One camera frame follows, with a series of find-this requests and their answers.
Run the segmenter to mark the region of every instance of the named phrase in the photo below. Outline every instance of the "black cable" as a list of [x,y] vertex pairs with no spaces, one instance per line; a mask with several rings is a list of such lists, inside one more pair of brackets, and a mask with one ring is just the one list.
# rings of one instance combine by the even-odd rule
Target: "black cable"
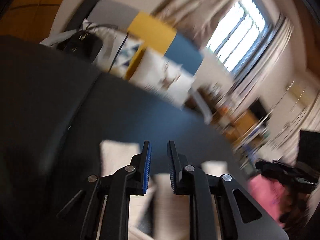
[[124,40],[122,41],[122,43],[121,43],[121,45],[120,45],[120,47],[119,47],[119,49],[118,49],[115,57],[113,58],[113,61],[112,61],[111,65],[110,65],[110,68],[109,68],[109,70],[108,70],[108,73],[110,73],[111,68],[113,67],[113,64],[115,63],[116,58],[118,57],[118,55],[119,55],[119,53],[120,53],[120,50],[122,49],[122,47],[123,47],[125,41],[127,40],[128,36],[129,36],[129,33],[127,33],[126,37],[124,38]]

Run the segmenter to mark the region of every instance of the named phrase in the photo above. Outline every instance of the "window frame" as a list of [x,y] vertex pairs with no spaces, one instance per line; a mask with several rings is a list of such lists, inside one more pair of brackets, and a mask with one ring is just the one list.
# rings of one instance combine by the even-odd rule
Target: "window frame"
[[[263,48],[263,44],[266,42],[268,36],[270,35],[270,33],[272,32],[272,30],[274,28],[274,24],[271,20],[271,17],[269,15],[266,7],[264,6],[262,0],[252,0],[252,1],[255,3],[256,7],[258,8],[258,10],[259,10],[260,14],[262,15],[263,19],[265,20],[266,24],[265,24],[265,27],[263,28],[263,30],[261,31],[259,37],[252,44],[252,46],[249,48],[249,50],[246,52],[246,54],[243,56],[243,58],[238,62],[238,64],[233,68],[233,70],[230,71],[230,73],[233,75],[234,80],[237,80],[240,76],[243,76],[243,74],[245,74],[245,76],[246,76],[252,70],[253,66],[248,66],[248,63],[250,61],[252,61],[252,59],[255,57],[257,52],[259,52]],[[228,41],[228,39],[231,37],[231,35],[236,31],[236,29],[242,23],[242,21],[244,20],[245,17],[246,17],[246,14],[244,14],[244,16],[239,20],[239,22],[233,28],[233,30],[228,34],[228,36],[222,41],[222,43],[213,52],[216,56],[217,56],[218,52],[221,50],[221,48]]]

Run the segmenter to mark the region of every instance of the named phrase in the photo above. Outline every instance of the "curtain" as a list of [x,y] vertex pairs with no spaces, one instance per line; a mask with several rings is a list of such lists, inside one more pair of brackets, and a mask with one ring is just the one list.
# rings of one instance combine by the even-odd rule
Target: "curtain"
[[278,148],[284,153],[284,161],[290,165],[295,164],[296,157],[299,151],[299,131],[309,130],[320,132],[320,93],[316,96],[315,101],[306,109],[305,113],[293,129],[285,137]]
[[246,105],[251,100],[251,95],[254,94],[259,85],[273,70],[275,63],[278,61],[285,47],[287,46],[293,25],[289,18],[280,15],[275,26],[275,34],[273,40],[265,49],[261,58],[258,60],[254,68],[249,72],[246,78],[232,92],[232,98],[236,102],[233,110],[233,115],[236,116],[242,111],[241,106]]
[[172,0],[156,14],[199,48],[204,48],[219,21],[238,0]]

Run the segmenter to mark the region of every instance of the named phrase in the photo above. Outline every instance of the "pillow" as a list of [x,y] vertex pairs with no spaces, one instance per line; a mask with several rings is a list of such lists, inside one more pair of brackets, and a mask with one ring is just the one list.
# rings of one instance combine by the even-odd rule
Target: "pillow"
[[195,78],[181,65],[147,48],[130,82],[181,107]]
[[[83,29],[87,28],[89,25],[90,27],[94,27],[97,24],[91,23],[85,19],[83,21]],[[101,58],[99,58],[96,64],[102,71],[108,71],[127,34],[107,27],[97,27],[89,30],[89,32],[95,33],[103,40],[103,55]],[[143,41],[141,40],[128,37],[122,46],[115,63],[113,64],[111,73],[123,77],[132,60],[132,57],[138,51],[138,48],[142,43]]]

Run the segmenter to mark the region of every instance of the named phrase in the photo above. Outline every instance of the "blue headboard panel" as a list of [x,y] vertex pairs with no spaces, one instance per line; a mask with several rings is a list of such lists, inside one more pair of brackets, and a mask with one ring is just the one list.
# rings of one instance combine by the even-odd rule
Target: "blue headboard panel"
[[177,32],[164,56],[178,64],[182,64],[182,68],[193,75],[203,60],[197,48],[179,32]]

